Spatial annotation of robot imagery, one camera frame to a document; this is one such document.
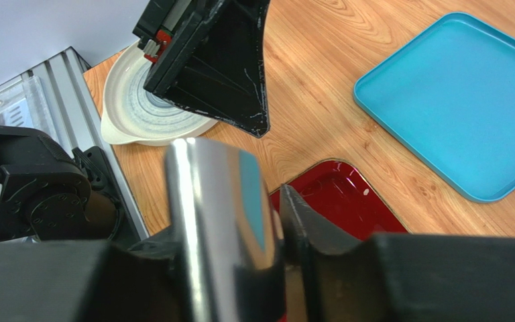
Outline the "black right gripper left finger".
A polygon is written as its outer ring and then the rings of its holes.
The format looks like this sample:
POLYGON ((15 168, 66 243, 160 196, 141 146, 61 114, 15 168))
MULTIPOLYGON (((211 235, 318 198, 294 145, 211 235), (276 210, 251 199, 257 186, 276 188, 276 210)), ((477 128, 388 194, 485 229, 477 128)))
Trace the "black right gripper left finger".
POLYGON ((0 243, 0 321, 185 321, 166 228, 106 240, 0 243))

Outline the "blue tin lid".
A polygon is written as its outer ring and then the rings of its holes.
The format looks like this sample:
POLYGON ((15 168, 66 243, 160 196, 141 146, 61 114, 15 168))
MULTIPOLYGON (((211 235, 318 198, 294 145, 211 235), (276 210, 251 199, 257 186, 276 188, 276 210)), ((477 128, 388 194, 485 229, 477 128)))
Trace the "blue tin lid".
POLYGON ((359 78, 355 102, 465 198, 515 189, 515 38, 448 13, 359 78))

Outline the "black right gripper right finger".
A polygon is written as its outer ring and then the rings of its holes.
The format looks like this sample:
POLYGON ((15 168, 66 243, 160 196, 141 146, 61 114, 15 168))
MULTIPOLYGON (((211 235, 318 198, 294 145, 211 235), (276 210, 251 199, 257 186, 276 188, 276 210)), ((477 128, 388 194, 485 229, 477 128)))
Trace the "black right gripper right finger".
POLYGON ((515 321, 515 238, 361 241, 280 187, 289 321, 515 321))

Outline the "metal serving tongs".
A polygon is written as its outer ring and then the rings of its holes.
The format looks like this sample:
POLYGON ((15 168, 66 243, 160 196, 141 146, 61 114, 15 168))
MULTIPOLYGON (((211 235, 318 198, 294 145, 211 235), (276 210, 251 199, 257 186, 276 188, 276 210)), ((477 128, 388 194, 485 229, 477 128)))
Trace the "metal serving tongs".
POLYGON ((187 319, 284 320, 284 236, 256 157, 185 138, 164 167, 187 319))

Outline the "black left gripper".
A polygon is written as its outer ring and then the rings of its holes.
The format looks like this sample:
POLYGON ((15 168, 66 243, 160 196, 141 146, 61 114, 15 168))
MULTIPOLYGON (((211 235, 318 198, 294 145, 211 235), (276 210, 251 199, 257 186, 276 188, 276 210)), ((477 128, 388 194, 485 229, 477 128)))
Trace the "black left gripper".
POLYGON ((254 137, 270 129, 264 31, 268 0, 150 1, 133 34, 151 63, 144 89, 254 137))

